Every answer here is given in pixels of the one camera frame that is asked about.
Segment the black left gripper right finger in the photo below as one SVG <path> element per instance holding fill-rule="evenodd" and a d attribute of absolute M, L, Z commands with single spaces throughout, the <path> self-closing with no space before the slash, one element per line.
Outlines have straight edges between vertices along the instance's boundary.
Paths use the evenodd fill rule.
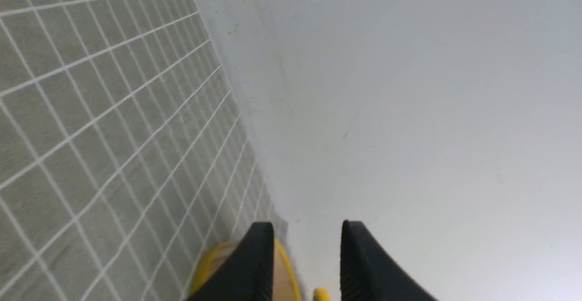
<path fill-rule="evenodd" d="M 434 301 L 362 221 L 341 226 L 340 290 L 343 301 Z"/>

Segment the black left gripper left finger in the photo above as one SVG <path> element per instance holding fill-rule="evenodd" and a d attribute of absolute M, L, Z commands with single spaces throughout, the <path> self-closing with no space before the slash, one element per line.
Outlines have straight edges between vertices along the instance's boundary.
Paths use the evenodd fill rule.
<path fill-rule="evenodd" d="M 210 249 L 200 260 L 188 301 L 271 301 L 274 226 L 254 222 L 239 243 Z"/>

